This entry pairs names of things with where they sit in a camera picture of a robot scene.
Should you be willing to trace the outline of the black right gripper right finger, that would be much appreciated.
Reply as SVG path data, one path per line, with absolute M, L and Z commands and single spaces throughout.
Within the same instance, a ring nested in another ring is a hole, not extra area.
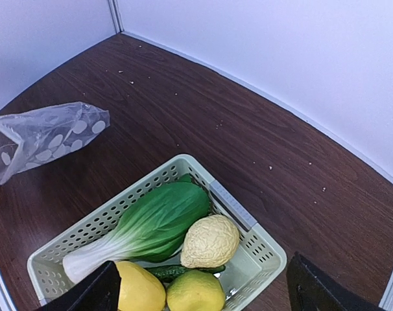
M 341 286 L 299 252 L 290 260 L 286 278 L 292 310 L 381 310 Z

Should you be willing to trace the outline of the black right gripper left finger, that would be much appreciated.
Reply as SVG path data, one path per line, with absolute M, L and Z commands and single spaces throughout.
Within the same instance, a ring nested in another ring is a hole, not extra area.
M 113 261 L 106 261 L 70 291 L 42 306 L 42 310 L 118 310 L 121 277 Z

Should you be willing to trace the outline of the green perforated plastic basket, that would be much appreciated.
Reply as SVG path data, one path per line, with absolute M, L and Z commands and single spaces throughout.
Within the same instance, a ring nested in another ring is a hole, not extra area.
M 220 281 L 226 309 L 242 310 L 285 269 L 283 248 L 257 220 L 192 156 L 181 154 L 135 182 L 36 250 L 27 271 L 41 305 L 73 287 L 63 267 L 66 255 L 96 246 L 108 235 L 126 231 L 133 245 L 188 224 L 202 211 L 227 216 L 240 232 L 239 246 Z

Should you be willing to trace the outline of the green white bok choy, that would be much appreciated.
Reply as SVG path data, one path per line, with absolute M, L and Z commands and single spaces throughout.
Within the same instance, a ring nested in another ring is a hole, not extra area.
M 209 197 L 198 185 L 188 181 L 163 185 L 131 205 L 109 233 L 66 255 L 65 274 L 76 284 L 108 260 L 163 262 L 209 210 Z

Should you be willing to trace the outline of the yellow green lemon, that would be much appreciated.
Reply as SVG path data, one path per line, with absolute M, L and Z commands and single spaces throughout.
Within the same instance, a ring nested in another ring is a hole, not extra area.
M 226 295 L 218 278 L 192 270 L 176 278 L 167 288 L 169 310 L 222 310 Z

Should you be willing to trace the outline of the clear polka dot zip bag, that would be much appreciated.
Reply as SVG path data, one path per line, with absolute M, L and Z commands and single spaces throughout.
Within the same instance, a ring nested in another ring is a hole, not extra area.
M 0 185 L 87 146 L 110 126 L 110 113 L 71 102 L 0 116 Z

